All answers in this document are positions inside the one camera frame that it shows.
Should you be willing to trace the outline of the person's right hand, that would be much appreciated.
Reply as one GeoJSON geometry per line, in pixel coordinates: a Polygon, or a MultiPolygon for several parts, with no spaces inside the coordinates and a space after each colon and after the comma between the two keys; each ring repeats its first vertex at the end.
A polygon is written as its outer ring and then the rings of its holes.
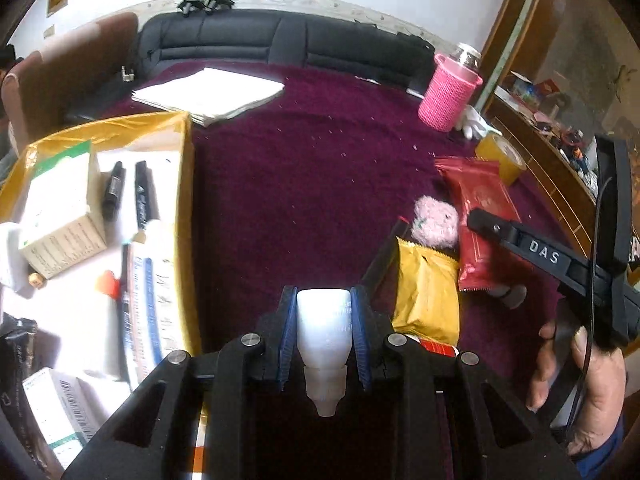
{"type": "MultiPolygon", "coordinates": [[[[537,411],[547,401],[551,378],[556,371],[554,354],[555,322],[541,327],[544,340],[537,369],[529,385],[526,406],[537,411]]],[[[575,433],[566,446],[570,455],[584,454],[600,448],[612,437],[623,411],[626,391],[626,367],[620,349],[602,350],[593,346],[585,379],[584,404],[575,420],[575,433]]]]}

